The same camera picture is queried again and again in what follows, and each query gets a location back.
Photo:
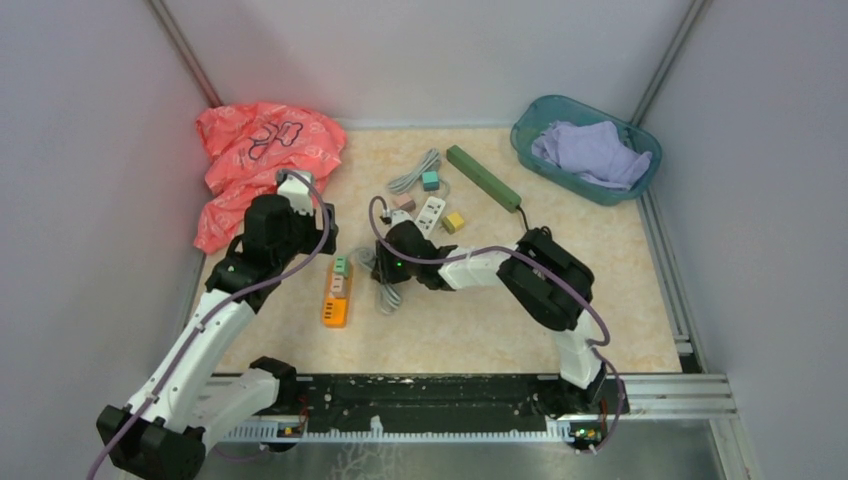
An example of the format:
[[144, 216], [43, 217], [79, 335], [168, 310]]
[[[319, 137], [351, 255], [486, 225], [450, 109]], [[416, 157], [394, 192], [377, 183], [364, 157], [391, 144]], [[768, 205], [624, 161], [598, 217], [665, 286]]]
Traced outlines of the white power strip with USB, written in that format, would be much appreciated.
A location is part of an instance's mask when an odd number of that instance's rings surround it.
[[415, 219], [415, 225], [425, 239], [429, 239], [431, 233], [436, 228], [442, 213], [445, 209], [446, 202], [438, 197], [429, 196]]

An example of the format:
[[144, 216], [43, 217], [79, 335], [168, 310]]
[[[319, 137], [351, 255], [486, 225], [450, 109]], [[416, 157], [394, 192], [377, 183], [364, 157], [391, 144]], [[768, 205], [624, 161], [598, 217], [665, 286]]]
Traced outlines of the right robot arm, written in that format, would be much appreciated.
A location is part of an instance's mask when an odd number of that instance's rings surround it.
[[602, 398], [602, 361], [591, 351], [591, 306], [595, 276], [557, 244], [548, 231], [527, 231], [512, 247], [437, 247], [410, 220], [400, 221], [376, 241], [373, 278], [385, 284], [411, 279], [434, 291], [503, 288], [527, 314], [549, 330], [559, 357], [563, 398], [576, 412]]

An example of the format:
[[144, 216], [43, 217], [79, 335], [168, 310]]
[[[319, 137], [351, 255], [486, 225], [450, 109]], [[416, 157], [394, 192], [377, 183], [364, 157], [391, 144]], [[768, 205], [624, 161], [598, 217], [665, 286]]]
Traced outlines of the yellow plug adapter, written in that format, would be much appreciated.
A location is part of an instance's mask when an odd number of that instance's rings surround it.
[[445, 215], [441, 219], [441, 223], [444, 230], [450, 235], [462, 230], [466, 224], [465, 219], [459, 212], [452, 212]]

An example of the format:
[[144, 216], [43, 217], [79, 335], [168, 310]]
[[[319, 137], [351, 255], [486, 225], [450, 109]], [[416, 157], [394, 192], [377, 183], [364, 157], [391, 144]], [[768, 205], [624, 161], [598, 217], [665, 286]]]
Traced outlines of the green plug adapter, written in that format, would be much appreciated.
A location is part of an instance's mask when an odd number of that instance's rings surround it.
[[337, 256], [332, 264], [334, 275], [348, 278], [350, 276], [350, 262], [346, 256]]

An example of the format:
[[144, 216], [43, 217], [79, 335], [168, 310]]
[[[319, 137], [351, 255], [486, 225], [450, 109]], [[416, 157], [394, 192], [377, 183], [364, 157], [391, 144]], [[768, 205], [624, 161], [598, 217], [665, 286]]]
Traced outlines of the green power strip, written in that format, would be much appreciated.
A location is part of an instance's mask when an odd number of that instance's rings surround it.
[[521, 196], [461, 147], [458, 145], [449, 147], [446, 150], [446, 158], [450, 164], [506, 211], [513, 213], [520, 209]]

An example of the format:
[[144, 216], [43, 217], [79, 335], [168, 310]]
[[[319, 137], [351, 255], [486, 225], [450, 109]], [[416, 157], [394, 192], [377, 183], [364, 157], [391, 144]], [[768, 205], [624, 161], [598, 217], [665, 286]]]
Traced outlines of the orange power strip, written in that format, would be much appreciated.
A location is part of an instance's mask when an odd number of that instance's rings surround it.
[[344, 328], [348, 323], [348, 314], [351, 306], [351, 298], [352, 298], [352, 285], [354, 278], [354, 270], [350, 263], [350, 276], [347, 278], [348, 281], [348, 291], [346, 298], [334, 298], [329, 293], [329, 283], [330, 277], [333, 274], [332, 272], [332, 264], [328, 267], [326, 282], [325, 282], [325, 292], [324, 299], [322, 303], [321, 315], [320, 319], [322, 324], [327, 328]]

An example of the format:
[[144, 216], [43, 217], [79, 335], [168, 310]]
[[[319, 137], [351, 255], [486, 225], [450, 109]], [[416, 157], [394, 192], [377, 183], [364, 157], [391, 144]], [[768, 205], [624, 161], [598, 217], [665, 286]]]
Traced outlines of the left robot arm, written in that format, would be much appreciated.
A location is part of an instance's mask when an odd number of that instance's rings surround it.
[[280, 283], [321, 254], [336, 251], [335, 207], [309, 193], [254, 198], [244, 231], [214, 265], [199, 303], [175, 344], [122, 406], [107, 405], [96, 420], [104, 461], [141, 479], [193, 479], [208, 453], [254, 414], [292, 411], [300, 400], [294, 366], [267, 356], [223, 392], [200, 393], [219, 361]]

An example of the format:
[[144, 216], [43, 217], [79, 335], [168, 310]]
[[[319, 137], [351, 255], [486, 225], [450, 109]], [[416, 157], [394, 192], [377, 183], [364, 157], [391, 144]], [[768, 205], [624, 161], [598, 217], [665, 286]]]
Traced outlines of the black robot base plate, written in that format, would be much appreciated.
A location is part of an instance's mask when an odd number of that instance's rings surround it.
[[563, 416], [629, 411], [612, 378], [588, 393], [554, 374], [314, 374], [287, 387], [263, 411], [305, 420], [310, 433], [364, 432], [373, 418], [387, 433], [535, 433]]

